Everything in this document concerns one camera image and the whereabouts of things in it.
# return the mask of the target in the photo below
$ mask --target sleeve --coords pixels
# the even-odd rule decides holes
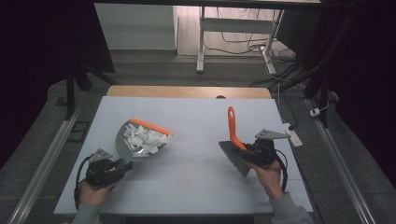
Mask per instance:
[[[281,198],[270,200],[274,209],[272,224],[313,224],[311,216],[302,206],[296,206],[287,192]]]
[[[100,224],[100,210],[101,207],[81,203],[71,224]]]

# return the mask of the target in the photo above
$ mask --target white wall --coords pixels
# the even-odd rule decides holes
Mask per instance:
[[[176,49],[173,6],[95,4],[109,49]]]

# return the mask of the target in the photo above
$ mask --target white tabletop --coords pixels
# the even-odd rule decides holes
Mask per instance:
[[[55,214],[74,214],[73,190],[81,162],[97,148],[119,158],[115,139],[130,118],[171,130],[173,138],[147,161],[136,162],[113,189],[102,209],[105,214],[253,215],[272,213],[254,171],[242,177],[219,147],[229,140],[227,111],[233,106],[236,134],[253,143],[262,129],[284,133],[274,100],[114,97],[103,98],[75,167],[55,208]],[[287,139],[275,140],[288,158],[286,191],[296,204],[312,212],[303,180]],[[84,178],[85,165],[81,172]]]

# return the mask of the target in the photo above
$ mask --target hand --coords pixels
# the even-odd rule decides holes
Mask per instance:
[[[278,161],[274,161],[266,167],[260,167],[249,161],[245,161],[245,163],[256,171],[257,177],[270,199],[280,198],[284,195],[279,184],[282,169]]]
[[[108,192],[115,188],[119,183],[120,181],[105,188],[98,189],[83,181],[81,184],[79,184],[79,202],[102,206],[102,204],[105,202]]]

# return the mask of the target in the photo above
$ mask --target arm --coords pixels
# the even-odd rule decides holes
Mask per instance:
[[[87,182],[82,182],[80,187],[78,212],[72,222],[72,224],[99,224],[100,210],[102,204],[105,202],[107,194],[116,186],[118,183],[112,184],[105,188],[97,189]]]
[[[274,161],[265,168],[246,161],[247,165],[256,171],[265,193],[270,197],[270,204],[274,209],[273,224],[302,224],[313,223],[311,217],[302,206],[296,206],[288,192],[284,193],[280,187],[280,164]]]

